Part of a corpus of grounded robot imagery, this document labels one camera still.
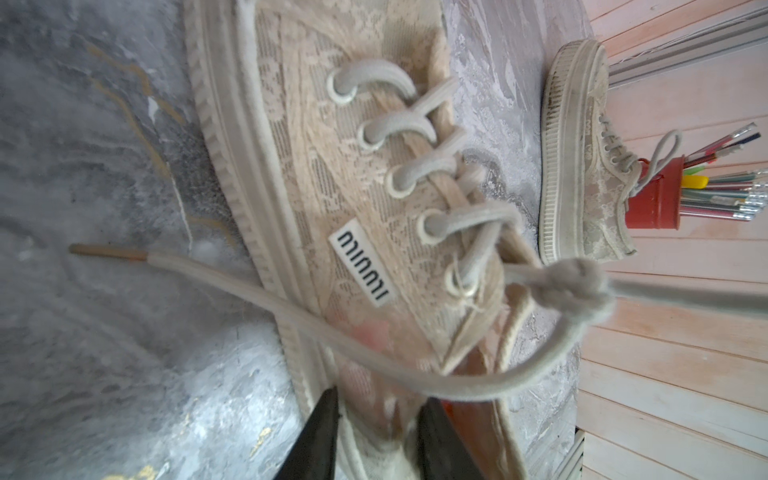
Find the wooden wall panel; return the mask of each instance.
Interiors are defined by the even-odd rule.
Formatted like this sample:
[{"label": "wooden wall panel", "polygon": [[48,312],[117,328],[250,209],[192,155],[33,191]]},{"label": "wooden wall panel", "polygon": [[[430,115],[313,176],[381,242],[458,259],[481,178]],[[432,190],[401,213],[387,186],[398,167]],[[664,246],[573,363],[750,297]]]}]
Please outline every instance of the wooden wall panel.
[{"label": "wooden wall panel", "polygon": [[584,9],[590,20],[595,20],[608,12],[621,7],[630,0],[584,0]]},{"label": "wooden wall panel", "polygon": [[[760,410],[588,360],[581,363],[579,388],[731,445],[768,455],[768,413]],[[600,468],[594,470],[607,475]]]},{"label": "wooden wall panel", "polygon": [[656,38],[653,38],[648,41],[644,41],[639,45],[629,47],[623,51],[616,52],[616,50],[618,50],[619,48],[626,48],[627,47],[626,45],[624,45],[623,47],[615,45],[612,48],[611,56],[608,58],[608,63],[611,65],[616,64],[624,60],[625,58],[631,58],[634,55],[642,53],[643,51],[651,50],[652,48],[659,47],[670,41],[674,41],[686,35],[691,35],[693,33],[705,30],[707,28],[711,28],[715,25],[723,24],[724,22],[728,22],[742,15],[747,15],[749,13],[755,12],[765,7],[768,7],[768,0],[751,0],[750,2],[743,3],[741,5],[723,10],[722,12],[716,13],[715,15],[710,15],[709,17],[702,18],[701,20],[698,20],[694,23],[686,25],[682,28],[677,28],[672,31],[664,32],[662,35]]},{"label": "wooden wall panel", "polygon": [[768,283],[737,282],[733,280],[693,278],[690,276],[660,275],[658,273],[609,272],[609,276],[610,278],[616,280],[630,280],[633,282],[653,283],[661,286],[676,286],[680,288],[696,288],[700,290],[717,290],[720,292],[741,292],[768,295]]},{"label": "wooden wall panel", "polygon": [[605,40],[605,50],[609,57],[616,55],[619,52],[651,41],[670,31],[685,28],[688,25],[745,3],[746,0],[693,0]]},{"label": "wooden wall panel", "polygon": [[768,411],[768,363],[599,327],[590,328],[581,358]]},{"label": "wooden wall panel", "polygon": [[600,475],[595,470],[590,470],[587,467],[584,467],[581,470],[581,480],[610,480],[609,478],[605,478],[603,475]]},{"label": "wooden wall panel", "polygon": [[[768,238],[768,214],[751,222],[723,221],[716,218],[683,217],[679,230],[633,229],[633,238],[694,238],[719,240],[765,240]],[[609,269],[620,268],[607,266]]]},{"label": "wooden wall panel", "polygon": [[587,434],[584,466],[611,480],[690,480],[690,477],[631,450]]},{"label": "wooden wall panel", "polygon": [[768,362],[763,319],[619,300],[616,313],[600,327]]},{"label": "wooden wall panel", "polygon": [[765,117],[766,78],[762,44],[613,88],[607,114],[625,140]]},{"label": "wooden wall panel", "polygon": [[[768,478],[768,458],[761,455],[583,391],[578,394],[578,405],[577,424],[587,433],[692,478]],[[588,444],[584,447],[584,460],[589,466]]]},{"label": "wooden wall panel", "polygon": [[635,238],[634,245],[636,255],[607,270],[768,283],[768,240]]},{"label": "wooden wall panel", "polygon": [[592,30],[597,40],[605,41],[620,33],[631,30],[645,22],[671,12],[691,0],[666,0],[665,2],[649,2],[648,0],[630,0],[592,20]]}]

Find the shoelace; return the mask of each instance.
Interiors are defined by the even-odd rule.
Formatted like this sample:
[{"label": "shoelace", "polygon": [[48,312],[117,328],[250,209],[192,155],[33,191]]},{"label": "shoelace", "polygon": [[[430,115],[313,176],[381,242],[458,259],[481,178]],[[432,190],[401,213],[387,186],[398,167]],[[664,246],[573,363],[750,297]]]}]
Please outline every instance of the shoelace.
[{"label": "shoelace", "polygon": [[562,312],[544,345],[523,363],[504,373],[484,376],[441,376],[405,367],[334,329],[324,319],[265,289],[237,279],[195,260],[162,252],[144,252],[107,246],[75,244],[71,253],[145,261],[234,296],[274,313],[310,338],[330,346],[352,361],[424,396],[456,402],[487,402],[511,395],[535,383],[569,352],[587,327],[611,314],[614,293],[678,306],[693,306],[724,313],[768,316],[768,296],[707,292],[693,289],[618,281],[609,282],[592,260],[570,259],[544,269],[505,265],[506,283],[527,285],[542,306]]},{"label": "shoelace", "polygon": [[[605,130],[601,135],[603,139],[606,140],[605,150],[610,153],[611,161],[614,164],[619,165],[621,167],[621,171],[628,173],[632,168],[632,165],[638,161],[637,155],[627,150],[627,148],[624,146],[624,142],[621,141],[621,137],[616,135],[616,132],[614,131],[611,124],[611,119],[608,118],[608,116],[601,115],[598,120],[605,126]],[[670,149],[667,156],[659,160],[662,147],[664,147],[667,141],[673,136],[674,145]],[[659,143],[656,144],[654,155],[650,158],[650,163],[648,164],[648,172],[646,172],[644,177],[637,181],[637,185],[632,187],[630,197],[634,197],[635,195],[639,194],[640,190],[643,190],[645,186],[648,185],[651,180],[653,180],[656,174],[658,174],[670,163],[670,161],[672,161],[674,155],[677,153],[678,148],[680,148],[680,142],[682,140],[683,134],[679,130],[668,131],[667,134],[665,134],[661,140],[659,140]]]},{"label": "shoelace", "polygon": [[[393,85],[406,100],[417,97],[417,90],[410,77],[399,67],[382,60],[366,60],[333,71],[329,75],[328,90],[337,103],[353,99],[358,85],[368,81],[384,81]],[[448,79],[435,86],[424,96],[412,103],[406,111],[385,114],[367,121],[358,130],[358,140],[363,148],[376,149],[391,134],[399,131],[416,131],[431,143],[437,141],[437,134],[426,115],[447,100],[455,90],[455,80]],[[654,153],[651,172],[658,171],[669,161],[679,143],[679,132],[675,148],[657,165],[658,151],[671,134],[667,134]],[[621,139],[608,130],[606,137],[613,138],[609,150],[619,150],[617,162],[631,167],[637,156],[626,152]],[[456,131],[430,154],[419,157],[405,165],[392,169],[386,177],[390,194],[401,197],[409,194],[416,182],[432,172],[442,171],[455,176],[458,166],[455,154],[463,145],[465,133]],[[482,181],[481,170],[469,170],[456,179],[465,194]],[[503,202],[485,202],[449,213],[428,210],[419,222],[419,235],[425,241],[439,242],[452,233],[472,227],[480,228],[467,254],[458,263],[456,270],[446,272],[446,288],[454,294],[472,295],[480,272],[495,249],[495,242],[501,233],[502,224],[521,226],[517,209]],[[159,252],[144,252],[114,247],[72,245],[72,253],[116,257],[129,260],[143,260],[152,266],[181,273],[219,290],[253,303],[273,312],[282,321],[293,324],[308,336],[317,338],[354,362],[377,372],[383,377],[424,396],[459,402],[484,402],[510,395],[527,388],[548,372],[561,357],[570,351],[582,337],[587,326],[598,323],[610,315],[614,305],[614,294],[608,278],[596,262],[586,259],[561,260],[545,268],[528,265],[505,264],[505,282],[526,285],[541,306],[560,311],[561,317],[544,345],[524,362],[504,373],[484,376],[441,376],[434,373],[411,369],[395,360],[369,349],[356,340],[334,329],[324,319],[314,316],[301,307],[267,292],[263,288],[239,280],[198,263],[194,260]],[[696,290],[670,289],[645,286],[632,282],[614,283],[614,289],[625,296],[651,298],[666,303],[685,306],[710,306],[731,313],[759,313],[765,315],[768,302],[765,296],[699,292]]]},{"label": "shoelace", "polygon": [[[410,195],[424,177],[442,172],[455,178],[459,188],[468,194],[485,176],[481,168],[469,168],[456,178],[458,163],[456,154],[466,142],[466,132],[457,127],[443,142],[437,144],[438,135],[427,114],[447,101],[458,87],[454,78],[443,82],[419,97],[411,77],[399,66],[386,60],[361,60],[331,71],[326,90],[333,101],[344,105],[353,100],[361,84],[380,82],[395,88],[400,97],[410,102],[401,111],[383,114],[363,122],[357,130],[357,141],[364,151],[374,151],[384,144],[390,135],[413,131],[426,138],[435,149],[426,155],[391,169],[385,177],[386,190],[392,197],[402,199]],[[423,243],[436,245],[448,235],[479,227],[479,231],[466,255],[445,272],[445,288],[454,296],[472,296],[478,289],[485,264],[495,251],[495,245],[507,224],[516,230],[523,226],[518,209],[503,201],[491,200],[450,212],[427,210],[417,222],[419,238]]]}]

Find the lace sneaker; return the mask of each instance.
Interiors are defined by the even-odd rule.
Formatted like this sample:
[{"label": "lace sneaker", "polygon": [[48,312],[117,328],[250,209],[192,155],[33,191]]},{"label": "lace sneaker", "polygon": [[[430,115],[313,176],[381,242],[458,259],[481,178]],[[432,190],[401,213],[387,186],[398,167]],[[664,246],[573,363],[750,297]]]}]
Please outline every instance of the lace sneaker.
[{"label": "lace sneaker", "polygon": [[[680,132],[667,134],[641,179],[637,155],[626,149],[605,115],[607,93],[607,55],[599,41],[573,41],[560,49],[541,106],[539,253],[545,263],[634,255],[624,221],[627,200],[667,165],[679,146]],[[672,135],[675,145],[659,161],[660,149]]]},{"label": "lace sneaker", "polygon": [[[457,155],[440,2],[187,0],[185,11],[210,158],[270,294],[169,256],[147,261],[275,313],[303,414],[339,387],[350,478],[419,477],[425,396],[493,400],[455,404],[456,428],[489,478],[524,478],[497,398],[551,368],[580,327],[501,372],[531,292],[562,310],[547,292],[589,269],[544,273],[514,206],[477,191],[482,170]],[[595,278],[566,290],[603,288]]]}]

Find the shoe eyelet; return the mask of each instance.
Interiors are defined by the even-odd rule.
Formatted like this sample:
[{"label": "shoe eyelet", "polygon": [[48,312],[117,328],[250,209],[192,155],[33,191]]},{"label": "shoe eyelet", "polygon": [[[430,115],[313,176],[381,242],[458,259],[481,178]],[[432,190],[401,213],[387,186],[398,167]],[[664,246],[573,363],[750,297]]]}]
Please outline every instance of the shoe eyelet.
[{"label": "shoe eyelet", "polygon": [[334,82],[336,80],[336,73],[338,73],[339,70],[341,70],[341,68],[334,68],[328,74],[328,78],[326,78],[326,90],[328,91],[328,96],[333,100],[333,103],[337,105],[346,105],[355,98],[355,95],[357,95],[357,87],[354,87],[351,92],[344,95],[336,91]]},{"label": "shoe eyelet", "polygon": [[364,121],[360,124],[359,127],[357,127],[357,144],[360,146],[360,148],[363,149],[363,151],[377,151],[384,145],[384,140],[378,141],[374,144],[370,143],[366,140],[366,127],[370,123],[370,120]]},{"label": "shoe eyelet", "polygon": [[465,299],[465,298],[469,298],[470,296],[474,296],[478,292],[479,286],[480,286],[480,280],[476,280],[470,286],[459,285],[456,279],[455,269],[453,268],[453,265],[450,265],[445,270],[445,289],[448,291],[448,293],[455,296],[456,298]]},{"label": "shoe eyelet", "polygon": [[435,237],[434,235],[427,233],[427,229],[424,223],[426,222],[427,218],[432,215],[443,215],[443,212],[436,208],[429,208],[424,210],[416,221],[416,233],[419,235],[419,239],[425,245],[437,245],[438,243],[445,240],[445,237]]},{"label": "shoe eyelet", "polygon": [[389,171],[386,173],[386,176],[384,177],[384,188],[386,188],[386,193],[389,194],[390,197],[394,198],[405,198],[413,193],[413,191],[416,189],[416,183],[414,182],[413,185],[411,185],[410,188],[407,188],[405,190],[398,190],[395,188],[395,173],[397,173],[398,170],[400,170],[402,166],[397,166],[390,168]]}]

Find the yellow marker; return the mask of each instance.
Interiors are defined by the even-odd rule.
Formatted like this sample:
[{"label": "yellow marker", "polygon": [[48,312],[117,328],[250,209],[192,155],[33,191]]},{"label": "yellow marker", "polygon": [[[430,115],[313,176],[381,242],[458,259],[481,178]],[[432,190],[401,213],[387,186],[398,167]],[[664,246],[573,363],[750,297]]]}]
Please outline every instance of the yellow marker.
[{"label": "yellow marker", "polygon": [[683,188],[695,188],[701,190],[706,187],[710,182],[709,177],[704,175],[684,175],[683,176]]}]

